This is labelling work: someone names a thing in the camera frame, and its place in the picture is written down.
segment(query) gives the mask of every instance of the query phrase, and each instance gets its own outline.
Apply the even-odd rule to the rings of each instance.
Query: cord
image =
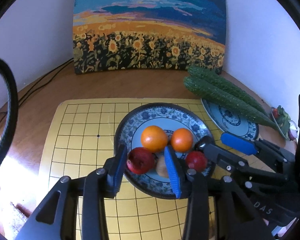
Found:
[[[69,59],[68,61],[66,61],[65,63],[57,66],[56,68],[52,69],[51,71],[49,71],[48,73],[46,73],[45,75],[43,75],[35,84],[32,85],[32,87],[18,100],[19,106],[21,107],[23,105],[23,103],[37,90],[45,87],[46,85],[48,85],[66,66],[68,66],[70,63],[73,62],[73,58]],[[45,84],[41,85],[40,87],[36,88],[35,90],[31,91],[31,89],[33,89],[35,87],[35,85],[37,85],[42,79],[44,79],[47,75],[51,74],[53,71],[57,70],[58,68],[61,68],[57,73],[55,73],[48,82],[46,82]],[[0,124],[3,121],[3,119],[6,117],[8,112],[0,112],[0,114],[3,114],[3,117],[0,119]]]
[[[6,157],[16,131],[18,119],[18,92],[13,73],[7,63],[0,59],[0,75],[8,91],[8,113],[6,124],[0,140],[0,165]]]

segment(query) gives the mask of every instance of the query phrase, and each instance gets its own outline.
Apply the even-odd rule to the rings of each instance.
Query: canvas painting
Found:
[[[75,0],[75,73],[177,69],[220,73],[226,0]]]

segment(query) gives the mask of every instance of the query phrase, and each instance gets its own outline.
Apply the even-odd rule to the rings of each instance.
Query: blue and white plate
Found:
[[[223,132],[230,132],[248,140],[258,137],[258,124],[207,100],[201,99],[201,101],[208,116]]]
[[[203,121],[191,111],[174,104],[151,103],[140,106],[128,113],[119,124],[114,137],[114,154],[120,143],[125,143],[128,152],[135,147],[142,147],[140,138],[143,130],[150,126],[161,127],[170,137],[179,128],[187,128],[192,132],[194,144],[205,135],[212,137]],[[184,159],[186,153],[176,153],[178,158]],[[202,172],[205,176],[211,176],[215,164],[208,162],[207,168]],[[146,174],[137,175],[126,169],[125,177],[144,193],[166,199],[175,199],[170,180],[161,177],[155,169]]]

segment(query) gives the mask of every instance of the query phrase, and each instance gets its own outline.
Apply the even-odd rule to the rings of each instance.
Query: green cucumber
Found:
[[[233,111],[251,122],[269,126],[277,130],[277,126],[266,115],[248,105],[246,102],[237,97],[221,90],[220,88],[211,85],[205,80],[196,77],[185,77],[185,87],[197,96],[208,100],[214,104],[220,105],[230,111]]]
[[[204,79],[205,81],[209,82],[211,85],[214,85],[217,88],[220,88],[221,90],[228,92],[229,94],[246,102],[248,105],[254,107],[261,113],[267,115],[263,107],[252,96],[250,96],[248,93],[246,93],[245,91],[243,91],[241,88],[237,87],[230,81],[217,75],[213,71],[210,71],[202,67],[191,66],[188,68],[188,72],[190,73],[191,76]]]

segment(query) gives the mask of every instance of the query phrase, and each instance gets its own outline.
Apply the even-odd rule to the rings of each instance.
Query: white wall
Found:
[[[226,0],[224,70],[298,123],[300,30],[277,0]]]
[[[224,69],[297,121],[298,27],[276,0],[226,1]],[[74,0],[17,0],[0,19],[0,57],[19,89],[72,57],[73,6]],[[6,100],[0,80],[0,107]]]
[[[17,0],[0,19],[0,58],[18,90],[73,57],[74,0]],[[7,101],[0,78],[0,107]]]

